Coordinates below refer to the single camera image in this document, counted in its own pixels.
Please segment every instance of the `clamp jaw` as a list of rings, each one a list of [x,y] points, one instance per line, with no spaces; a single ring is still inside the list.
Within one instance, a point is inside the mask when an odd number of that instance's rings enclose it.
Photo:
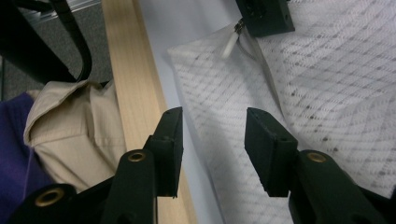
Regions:
[[[297,150],[271,114],[247,109],[245,149],[270,197],[288,197],[294,223],[396,223],[391,199],[357,186],[325,153]]]
[[[54,184],[25,199],[16,223],[157,223],[157,197],[176,197],[183,154],[182,108],[163,116],[143,149],[126,152],[116,174],[76,194]]]

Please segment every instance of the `beige fabric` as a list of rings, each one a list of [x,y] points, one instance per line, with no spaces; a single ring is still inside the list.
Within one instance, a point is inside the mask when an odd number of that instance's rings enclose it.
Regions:
[[[113,83],[50,82],[29,113],[24,141],[57,183],[82,191],[111,177],[126,152]]]

